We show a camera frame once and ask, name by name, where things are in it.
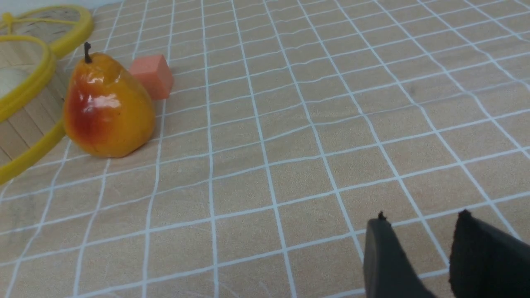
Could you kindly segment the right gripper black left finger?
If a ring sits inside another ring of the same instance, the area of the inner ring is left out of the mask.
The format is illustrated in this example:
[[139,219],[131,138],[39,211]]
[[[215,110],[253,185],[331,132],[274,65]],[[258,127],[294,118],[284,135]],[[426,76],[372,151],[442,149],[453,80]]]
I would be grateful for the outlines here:
[[364,287],[368,298],[434,298],[409,262],[383,212],[366,226]]

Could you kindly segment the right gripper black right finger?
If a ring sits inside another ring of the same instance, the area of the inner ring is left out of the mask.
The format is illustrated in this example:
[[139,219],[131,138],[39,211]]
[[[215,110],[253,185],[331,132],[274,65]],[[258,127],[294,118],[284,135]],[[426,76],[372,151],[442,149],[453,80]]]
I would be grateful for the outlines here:
[[528,298],[530,247],[461,211],[449,256],[449,283],[457,298]]

